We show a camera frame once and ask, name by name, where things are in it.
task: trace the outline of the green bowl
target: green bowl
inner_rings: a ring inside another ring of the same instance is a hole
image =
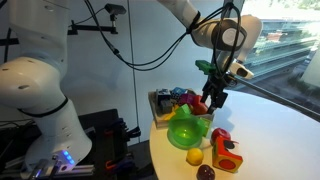
[[[195,116],[169,121],[168,139],[180,149],[189,149],[201,144],[204,124]]]

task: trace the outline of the round table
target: round table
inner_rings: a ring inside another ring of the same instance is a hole
[[[200,148],[202,164],[212,167],[211,132],[223,128],[239,142],[243,163],[236,173],[217,168],[216,180],[316,180],[320,179],[320,123],[289,107],[254,95],[226,91],[229,96],[215,111],[210,132]],[[167,139],[167,129],[152,123],[150,152],[160,180],[196,179],[199,166],[186,162],[186,150]]]

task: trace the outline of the window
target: window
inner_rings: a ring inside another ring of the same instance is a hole
[[[315,112],[307,114],[319,121],[320,1],[246,0],[242,14],[263,22],[262,33],[245,62],[255,74],[247,82]],[[241,84],[233,89],[270,98]]]

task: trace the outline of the floor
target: floor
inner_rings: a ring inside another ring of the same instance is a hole
[[[132,145],[128,147],[129,152],[133,152],[134,162],[136,166],[141,169],[150,165],[152,163],[150,149],[149,149],[149,141],[140,142],[138,144]],[[157,180],[157,175],[155,172],[153,175],[140,178],[140,180]]]

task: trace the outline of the orange toy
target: orange toy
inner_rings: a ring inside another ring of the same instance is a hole
[[[238,143],[221,136],[217,137],[212,148],[212,166],[234,173],[243,162],[240,155],[235,154]]]

